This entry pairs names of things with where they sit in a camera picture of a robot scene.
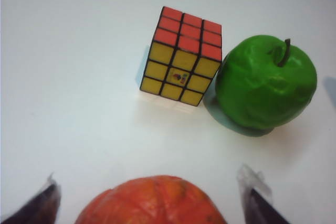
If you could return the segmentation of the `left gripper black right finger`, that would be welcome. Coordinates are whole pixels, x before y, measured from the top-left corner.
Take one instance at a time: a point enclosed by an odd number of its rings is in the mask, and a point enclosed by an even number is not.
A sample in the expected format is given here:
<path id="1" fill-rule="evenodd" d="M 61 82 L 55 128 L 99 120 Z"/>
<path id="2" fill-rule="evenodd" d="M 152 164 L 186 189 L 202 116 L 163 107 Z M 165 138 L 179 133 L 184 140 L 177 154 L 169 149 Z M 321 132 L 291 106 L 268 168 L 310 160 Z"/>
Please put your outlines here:
<path id="1" fill-rule="evenodd" d="M 272 190 L 262 172 L 242 164 L 237 172 L 240 202 L 245 223 L 288 223 L 274 207 Z"/>

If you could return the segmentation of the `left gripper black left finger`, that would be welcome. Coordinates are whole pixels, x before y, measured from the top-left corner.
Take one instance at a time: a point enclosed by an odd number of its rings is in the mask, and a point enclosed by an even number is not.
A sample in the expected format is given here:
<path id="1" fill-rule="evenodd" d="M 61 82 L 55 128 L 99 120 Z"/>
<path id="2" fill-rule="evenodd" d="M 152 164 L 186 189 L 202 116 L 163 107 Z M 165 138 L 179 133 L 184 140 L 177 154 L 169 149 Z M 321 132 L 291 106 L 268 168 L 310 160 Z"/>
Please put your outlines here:
<path id="1" fill-rule="evenodd" d="M 55 223 L 61 203 L 61 186 L 51 173 L 43 187 L 1 223 Z"/>

